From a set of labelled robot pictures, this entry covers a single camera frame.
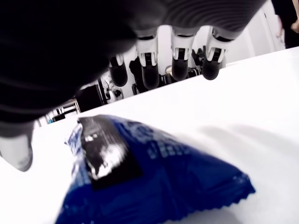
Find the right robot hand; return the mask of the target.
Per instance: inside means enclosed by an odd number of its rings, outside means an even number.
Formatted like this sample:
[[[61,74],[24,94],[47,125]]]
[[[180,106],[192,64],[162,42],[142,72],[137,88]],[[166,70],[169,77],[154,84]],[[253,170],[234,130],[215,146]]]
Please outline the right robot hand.
[[[186,76],[198,30],[210,32],[202,73],[217,77],[225,53],[262,0],[3,0],[0,3],[0,155],[25,172],[34,121],[107,69],[126,83],[123,54],[136,46],[145,87],[159,84],[157,29],[172,28],[172,75]]]

